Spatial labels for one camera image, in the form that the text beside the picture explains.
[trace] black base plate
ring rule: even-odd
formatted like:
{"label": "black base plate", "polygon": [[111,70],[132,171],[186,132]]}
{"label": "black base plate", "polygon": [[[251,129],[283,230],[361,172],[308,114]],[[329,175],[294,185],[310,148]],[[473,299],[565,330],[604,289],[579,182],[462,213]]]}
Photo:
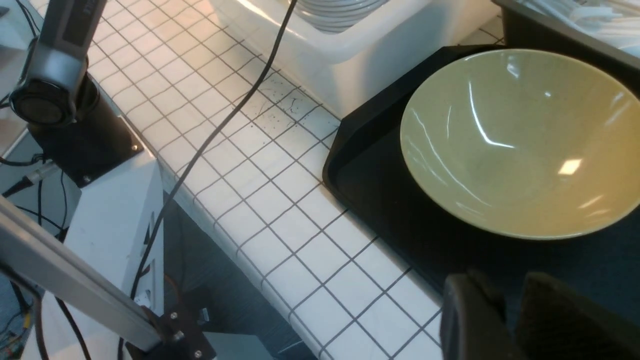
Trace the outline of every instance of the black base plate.
{"label": "black base plate", "polygon": [[499,48],[444,47],[348,115],[324,166],[329,190],[437,291],[451,273],[476,268],[504,291],[513,328],[528,271],[547,272],[640,325],[640,211],[603,231],[546,242],[482,231],[448,214],[404,164],[399,125],[415,89],[448,63]]}

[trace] ceramic bowl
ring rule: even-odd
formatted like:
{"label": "ceramic bowl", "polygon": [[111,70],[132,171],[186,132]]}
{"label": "ceramic bowl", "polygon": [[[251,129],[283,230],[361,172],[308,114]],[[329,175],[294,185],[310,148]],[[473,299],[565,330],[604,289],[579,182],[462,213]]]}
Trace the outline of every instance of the ceramic bowl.
{"label": "ceramic bowl", "polygon": [[400,137],[424,192],[494,233],[570,238],[639,204],[640,102],[566,56],[505,49],[451,63],[413,94]]}

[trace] tile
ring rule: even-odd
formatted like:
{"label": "tile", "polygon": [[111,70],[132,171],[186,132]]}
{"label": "tile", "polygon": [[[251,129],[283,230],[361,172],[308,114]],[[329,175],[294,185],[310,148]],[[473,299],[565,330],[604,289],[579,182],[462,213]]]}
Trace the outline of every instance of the tile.
{"label": "tile", "polygon": [[162,149],[163,146],[178,138],[180,133],[166,119],[162,119],[149,126],[142,135],[154,149]]}
{"label": "tile", "polygon": [[313,100],[297,89],[287,94],[287,96],[278,103],[278,107],[294,120],[302,119],[302,117],[307,115],[316,106],[317,104]]}
{"label": "tile", "polygon": [[382,290],[354,263],[342,268],[326,283],[326,288],[353,316],[358,316],[382,293]]}
{"label": "tile", "polygon": [[480,28],[482,30],[485,30],[491,36],[495,37],[496,40],[504,38],[504,30],[502,28],[502,19],[500,19],[499,17],[494,17],[493,19],[489,20],[486,24],[482,25]]}
{"label": "tile", "polygon": [[438,314],[425,328],[425,330],[436,339],[436,341],[440,340],[440,322],[442,322],[442,313]]}
{"label": "tile", "polygon": [[151,3],[151,1],[140,0],[137,3],[127,7],[127,10],[129,10],[137,18],[140,18],[148,14],[149,12],[151,12],[151,10],[155,8],[156,6],[153,3]]}
{"label": "tile", "polygon": [[244,46],[237,44],[224,54],[220,55],[220,58],[232,69],[237,71],[253,58],[253,54],[250,53],[249,50],[245,49]]}
{"label": "tile", "polygon": [[202,190],[196,197],[215,218],[220,217],[242,200],[222,179]]}
{"label": "tile", "polygon": [[227,76],[231,75],[233,70],[223,63],[222,60],[216,58],[200,67],[198,69],[198,73],[210,82],[211,85],[215,85]]}
{"label": "tile", "polygon": [[206,117],[215,115],[229,105],[229,102],[214,88],[208,89],[202,95],[193,99],[192,103]]}
{"label": "tile", "polygon": [[293,84],[278,73],[271,74],[260,84],[260,87],[258,87],[260,92],[274,103],[284,99],[294,88],[295,86],[293,86]]}
{"label": "tile", "polygon": [[[352,323],[326,349],[334,359],[360,359],[363,356],[367,360],[389,359],[357,323]],[[423,356],[414,357],[412,360],[418,359],[431,360]]]}
{"label": "tile", "polygon": [[131,43],[131,45],[133,45],[133,47],[135,47],[136,50],[138,50],[138,52],[140,52],[140,54],[142,55],[146,55],[150,53],[152,50],[154,50],[156,47],[160,46],[161,44],[162,44],[162,40],[160,40],[153,33],[146,33]]}
{"label": "tile", "polygon": [[242,246],[243,252],[262,275],[273,270],[291,251],[287,249],[270,229],[262,230]]}
{"label": "tile", "polygon": [[153,74],[156,70],[146,59],[140,58],[122,69],[122,71],[129,77],[129,79],[131,79],[131,81],[137,83],[138,81]]}
{"label": "tile", "polygon": [[108,22],[101,22],[95,28],[95,33],[93,34],[93,41],[99,43],[101,40],[107,38],[109,35],[115,33],[115,29]]}
{"label": "tile", "polygon": [[222,176],[246,160],[242,152],[228,140],[222,141],[218,146],[206,152],[204,157]]}
{"label": "tile", "polygon": [[160,45],[156,50],[153,50],[145,56],[147,61],[149,61],[156,69],[160,69],[177,57],[178,56],[173,52],[173,50],[164,44]]}
{"label": "tile", "polygon": [[171,83],[176,84],[180,80],[186,78],[193,73],[193,69],[184,62],[184,60],[177,58],[171,61],[169,64],[160,69],[160,73]]}
{"label": "tile", "polygon": [[137,20],[136,17],[133,16],[128,10],[122,10],[121,12],[112,16],[112,18],[109,19],[109,23],[111,24],[111,26],[113,26],[114,29],[122,30],[135,20]]}
{"label": "tile", "polygon": [[166,117],[181,134],[187,133],[194,127],[207,120],[191,104],[187,104]]}
{"label": "tile", "polygon": [[355,261],[383,289],[387,289],[409,267],[382,239],[377,239]]}
{"label": "tile", "polygon": [[216,57],[214,53],[212,53],[209,49],[204,47],[204,45],[197,45],[191,50],[187,51],[184,55],[182,55],[182,59],[186,61],[191,67],[194,69],[199,69],[202,65],[209,63]]}
{"label": "tile", "polygon": [[251,159],[270,178],[276,176],[293,162],[289,154],[275,143],[267,144]]}
{"label": "tile", "polygon": [[118,14],[124,9],[122,5],[118,1],[108,1],[104,5],[104,9],[102,10],[102,17],[105,19],[110,19],[112,16]]}
{"label": "tile", "polygon": [[121,69],[124,69],[127,65],[131,64],[137,59],[140,59],[140,57],[140,53],[137,52],[131,45],[125,45],[125,47],[111,55],[111,59],[113,59],[115,64],[118,65],[118,67],[120,67]]}
{"label": "tile", "polygon": [[182,93],[187,100],[193,100],[198,97],[198,95],[210,89],[211,84],[206,82],[202,76],[194,72],[180,80],[180,82],[175,85],[175,88],[178,89],[178,91]]}
{"label": "tile", "polygon": [[413,270],[393,285],[388,294],[420,325],[426,324],[442,306],[441,296]]}
{"label": "tile", "polygon": [[296,309],[296,314],[323,345],[327,344],[351,321],[351,317],[323,288],[300,304],[300,307]]}
{"label": "tile", "polygon": [[320,286],[316,278],[296,258],[289,258],[275,268],[267,280],[278,289],[284,301],[291,307],[298,305]]}
{"label": "tile", "polygon": [[299,201],[298,206],[320,227],[327,226],[344,211],[344,206],[338,203],[324,185],[313,189]]}
{"label": "tile", "polygon": [[116,71],[118,68],[109,58],[104,58],[89,67],[89,73],[98,82],[108,78]]}
{"label": "tile", "polygon": [[231,74],[216,85],[216,89],[231,102],[246,94],[250,88],[251,84],[247,83],[238,74]]}
{"label": "tile", "polygon": [[185,31],[176,35],[176,37],[169,40],[166,44],[178,55],[182,55],[198,45],[198,40]]}
{"label": "tile", "polygon": [[131,6],[131,5],[135,4],[136,2],[138,2],[138,0],[118,0],[118,2],[122,6],[128,7],[128,6]]}
{"label": "tile", "polygon": [[137,82],[138,88],[143,92],[148,98],[152,98],[157,94],[165,91],[171,86],[169,81],[160,75],[159,72],[154,72],[153,74],[147,76],[146,78]]}
{"label": "tile", "polygon": [[429,359],[442,360],[442,349],[429,339],[423,332],[411,340],[411,342],[398,355],[397,360]]}
{"label": "tile", "polygon": [[253,124],[248,124],[233,134],[229,140],[245,155],[251,156],[271,141],[262,130]]}
{"label": "tile", "polygon": [[[189,142],[191,142],[191,144],[193,144],[193,146],[196,149],[199,149],[202,146],[202,144],[204,144],[204,141],[209,137],[209,135],[213,133],[214,130],[215,130],[215,127],[209,121],[205,121],[199,126],[194,127],[188,133],[186,133],[184,137],[186,137],[187,140],[189,140]],[[213,140],[211,140],[211,143],[207,146],[205,151],[209,151],[213,149],[213,147],[217,146],[224,139],[225,138],[222,136],[214,137]]]}
{"label": "tile", "polygon": [[264,222],[243,202],[218,219],[218,223],[238,246],[265,228]]}
{"label": "tile", "polygon": [[[211,121],[211,124],[214,124],[216,127],[220,126],[220,124],[222,124],[222,122],[227,118],[227,116],[231,114],[231,111],[234,108],[235,106],[233,105],[227,106],[226,108],[220,110],[215,115],[213,115],[209,119],[209,121]],[[236,113],[234,118],[232,118],[231,121],[227,123],[227,125],[222,129],[221,132],[225,136],[231,136],[232,134],[242,129],[247,124],[249,124],[249,119],[247,119],[246,116],[242,114],[242,112],[238,112]]]}
{"label": "tile", "polygon": [[318,234],[300,249],[298,257],[323,282],[349,261],[349,258],[323,233]]}
{"label": "tile", "polygon": [[179,13],[173,19],[178,22],[183,28],[189,28],[191,25],[196,22],[202,20],[203,16],[201,13],[197,12],[194,8],[189,7],[184,9],[183,12]]}
{"label": "tile", "polygon": [[89,56],[89,64],[92,65],[106,57],[106,55],[102,52],[102,50],[100,50],[100,47],[98,47],[97,45],[91,45],[91,47],[89,47],[87,56]]}
{"label": "tile", "polygon": [[145,101],[145,96],[135,86],[130,86],[113,97],[113,102],[115,102],[124,113],[128,113]]}
{"label": "tile", "polygon": [[182,136],[178,137],[160,150],[160,158],[169,165],[173,171],[178,171],[196,154],[196,149]]}
{"label": "tile", "polygon": [[201,0],[193,5],[202,15],[208,16],[213,13],[213,7],[208,0]]}
{"label": "tile", "polygon": [[318,226],[311,222],[296,206],[287,210],[278,220],[274,221],[271,228],[292,251],[298,251],[302,245],[320,231]]}
{"label": "tile", "polygon": [[338,133],[338,131],[334,131],[331,133],[331,135],[327,136],[322,143],[325,144],[328,148],[331,148],[331,146],[333,145],[333,141],[335,140],[335,135]]}
{"label": "tile", "polygon": [[171,87],[151,98],[151,102],[154,103],[161,113],[168,115],[185,105],[187,99],[185,99],[178,90]]}
{"label": "tile", "polygon": [[220,31],[220,28],[215,26],[209,19],[202,19],[189,29],[187,29],[198,41],[203,42],[207,40],[211,35]]}
{"label": "tile", "polygon": [[154,29],[154,34],[156,34],[163,42],[173,39],[176,35],[182,32],[184,32],[184,29],[173,20],[168,20]]}
{"label": "tile", "polygon": [[298,163],[293,163],[275,177],[273,182],[294,202],[302,199],[318,185],[318,180]]}
{"label": "tile", "polygon": [[160,9],[169,17],[174,17],[186,9],[189,5],[183,0],[169,0]]}
{"label": "tile", "polygon": [[[238,74],[240,74],[245,80],[249,81],[251,84],[254,84],[258,77],[264,70],[266,64],[264,61],[253,58],[249,61],[245,66],[243,66],[240,70],[238,70]],[[273,73],[273,70],[269,69],[267,76]]]}
{"label": "tile", "polygon": [[324,230],[349,256],[356,256],[376,236],[348,211]]}
{"label": "tile", "polygon": [[395,354],[418,327],[386,295],[378,299],[358,322],[389,354]]}
{"label": "tile", "polygon": [[[178,175],[182,175],[184,168],[178,171]],[[184,184],[193,193],[202,191],[220,176],[213,167],[204,158],[199,158],[191,169],[191,173],[184,180]]]}
{"label": "tile", "polygon": [[272,106],[269,110],[258,116],[254,123],[258,125],[269,137],[277,138],[287,131],[295,123],[280,108]]}
{"label": "tile", "polygon": [[247,198],[247,203],[268,224],[274,221],[293,203],[273,184],[268,183]]}
{"label": "tile", "polygon": [[322,170],[326,157],[329,155],[329,149],[323,143],[318,143],[307,151],[298,161],[304,166],[316,179],[322,180]]}
{"label": "tile", "polygon": [[[236,100],[234,104],[238,105],[243,99],[244,96]],[[255,119],[258,115],[268,110],[272,106],[273,103],[269,99],[264,97],[264,95],[262,95],[260,92],[255,92],[242,107],[242,112],[249,119]]]}
{"label": "tile", "polygon": [[121,71],[117,71],[115,74],[100,82],[100,86],[108,94],[111,94],[111,96],[114,96],[131,85],[131,81],[129,81]]}
{"label": "tile", "polygon": [[216,55],[222,55],[225,51],[231,49],[233,45],[236,45],[237,42],[227,35],[224,31],[218,31],[213,34],[211,37],[202,41],[202,45],[209,48],[209,50],[213,51]]}
{"label": "tile", "polygon": [[481,45],[481,44],[493,44],[496,39],[481,30],[476,30],[469,35],[466,39],[460,42],[460,45]]}
{"label": "tile", "polygon": [[276,139],[276,142],[294,159],[297,159],[307,150],[311,149],[311,147],[317,143],[317,139],[303,127],[293,125],[282,133],[282,135]]}
{"label": "tile", "polygon": [[160,9],[155,9],[140,18],[140,21],[151,30],[164,24],[167,20],[169,20],[169,16]]}
{"label": "tile", "polygon": [[311,131],[318,139],[323,139],[338,130],[340,121],[325,108],[319,106],[300,120],[300,124]]}
{"label": "tile", "polygon": [[229,185],[236,189],[238,194],[243,198],[247,198],[269,181],[269,179],[262,175],[262,172],[248,160],[225,175],[225,180],[227,180]]}
{"label": "tile", "polygon": [[155,123],[162,118],[160,111],[156,109],[150,101],[143,102],[135,107],[127,114],[127,118],[138,128],[143,131],[149,125]]}

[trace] black cable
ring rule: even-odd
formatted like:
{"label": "black cable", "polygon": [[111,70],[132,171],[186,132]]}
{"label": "black cable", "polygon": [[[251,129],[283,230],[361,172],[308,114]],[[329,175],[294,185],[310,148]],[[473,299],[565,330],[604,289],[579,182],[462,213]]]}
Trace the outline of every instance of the black cable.
{"label": "black cable", "polygon": [[0,164],[7,165],[10,167],[30,167],[31,165],[35,165],[38,162],[44,159],[43,154],[35,154],[30,161],[11,161],[5,158],[0,157]]}
{"label": "black cable", "polygon": [[33,28],[35,24],[32,24],[31,20],[29,19],[29,15],[31,15],[31,13],[29,13],[27,8],[24,7],[24,5],[20,2],[20,0],[15,0],[15,2],[18,3],[20,10],[22,10],[22,13],[24,14],[24,18],[27,19],[27,24],[29,24],[29,29],[31,29],[31,33],[33,34],[33,37],[37,37],[38,33],[36,33],[36,30]]}
{"label": "black cable", "polygon": [[62,195],[65,198],[65,215],[62,217],[62,228],[67,224],[67,189],[65,188],[65,172],[60,170],[60,186],[62,186]]}
{"label": "black cable", "polygon": [[9,280],[18,284],[22,289],[30,293],[31,297],[33,297],[33,306],[35,307],[34,322],[38,351],[40,352],[40,358],[42,360],[49,360],[49,355],[47,355],[47,347],[44,343],[44,332],[42,330],[42,297],[34,289],[33,286],[29,285],[20,275],[16,274],[11,268],[8,268],[6,265],[0,265],[0,272],[5,274],[5,276],[7,276]]}
{"label": "black cable", "polygon": [[60,310],[62,310],[62,312],[65,314],[65,318],[67,318],[67,321],[69,322],[69,325],[71,325],[71,329],[74,330],[74,334],[76,335],[78,342],[80,343],[80,347],[82,348],[82,352],[84,354],[84,358],[86,360],[91,360],[91,355],[89,355],[89,349],[86,347],[86,343],[84,342],[84,338],[82,337],[82,334],[80,333],[80,329],[78,328],[78,325],[76,324],[76,321],[74,320],[74,317],[71,316],[71,313],[69,312],[69,309],[67,308],[67,305],[65,304],[64,301],[60,300],[58,297],[56,297],[56,302],[58,303],[58,306],[60,306]]}
{"label": "black cable", "polygon": [[[35,211],[33,211],[33,210],[29,210],[29,209],[27,209],[27,208],[23,208],[22,206],[18,206],[18,205],[15,205],[15,207],[16,207],[16,208],[19,208],[20,210],[25,211],[25,212],[27,212],[27,213],[29,213],[29,214],[32,214],[32,215],[38,216],[38,213],[37,213],[37,212],[35,212]],[[51,225],[55,226],[55,227],[56,227],[56,229],[58,229],[59,231],[64,231],[64,229],[62,228],[62,226],[60,226],[60,225],[56,224],[55,222],[53,222],[53,220],[51,220],[50,218],[47,218],[47,217],[46,217],[46,216],[44,216],[44,215],[42,215],[42,220],[45,220],[46,222],[48,222],[48,223],[50,223]]]}
{"label": "black cable", "polygon": [[[167,196],[166,200],[164,201],[164,205],[160,209],[160,212],[158,213],[156,224],[154,225],[154,229],[151,232],[151,236],[149,237],[149,241],[147,243],[147,248],[145,249],[145,253],[142,255],[142,259],[140,260],[140,265],[138,265],[138,269],[136,271],[136,277],[133,280],[133,286],[131,287],[131,292],[129,293],[129,297],[131,299],[133,299],[136,296],[136,291],[138,290],[138,283],[140,282],[140,273],[145,267],[145,263],[147,262],[147,258],[149,257],[149,253],[151,252],[151,248],[154,244],[154,241],[156,240],[158,230],[160,230],[160,225],[162,224],[163,218],[166,212],[168,211],[168,206],[167,206],[168,203],[171,200],[173,200],[173,198],[175,197],[175,194],[178,192],[178,190],[180,190],[180,187],[184,183],[184,180],[187,178],[187,176],[191,172],[191,169],[195,166],[196,162],[198,161],[198,159],[200,159],[200,157],[202,156],[206,148],[213,141],[213,138],[216,137],[216,135],[231,121],[232,118],[234,118],[234,116],[240,111],[240,109],[242,109],[242,107],[249,101],[249,99],[251,99],[251,96],[253,96],[253,94],[258,90],[258,87],[262,84],[262,82],[264,81],[264,78],[266,78],[267,73],[269,72],[269,69],[273,64],[273,60],[276,57],[278,48],[280,47],[280,42],[282,41],[282,37],[284,36],[284,32],[287,28],[287,23],[289,22],[289,19],[291,18],[291,14],[293,13],[293,8],[296,6],[297,2],[298,0],[291,0],[291,3],[289,3],[287,13],[284,15],[284,19],[282,19],[282,25],[280,25],[280,30],[278,30],[278,34],[276,35],[276,39],[273,43],[273,48],[271,50],[271,54],[269,55],[269,59],[267,60],[267,63],[265,64],[264,69],[262,70],[262,73],[258,77],[258,80],[255,81],[253,86],[249,89],[249,92],[243,97],[242,101],[240,101],[240,103],[229,113],[229,115],[227,115],[225,120],[222,120],[222,123],[220,123],[220,126],[218,126],[209,135],[209,137],[207,137],[204,143],[202,143],[202,145],[196,151],[191,161],[189,161],[189,164],[187,164],[187,167],[184,169],[184,172],[182,173],[178,181],[175,183],[175,186],[169,193],[169,196]],[[120,341],[118,342],[118,360],[122,360],[124,358],[124,353],[122,351],[123,344],[124,344],[124,339],[120,338]]]}

